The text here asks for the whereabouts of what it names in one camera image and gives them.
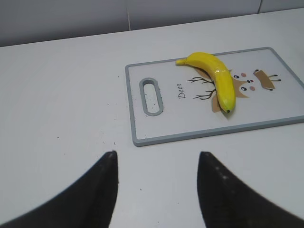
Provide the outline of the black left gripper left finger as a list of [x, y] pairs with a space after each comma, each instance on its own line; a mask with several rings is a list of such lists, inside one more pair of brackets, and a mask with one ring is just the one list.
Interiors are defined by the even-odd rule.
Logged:
[[1, 227], [108, 228], [117, 195], [118, 155], [110, 151], [67, 189]]

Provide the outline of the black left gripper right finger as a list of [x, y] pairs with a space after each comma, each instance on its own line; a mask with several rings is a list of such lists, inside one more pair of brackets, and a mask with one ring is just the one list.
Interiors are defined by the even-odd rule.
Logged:
[[212, 153], [201, 152], [197, 193], [208, 228], [302, 228], [303, 219], [258, 194]]

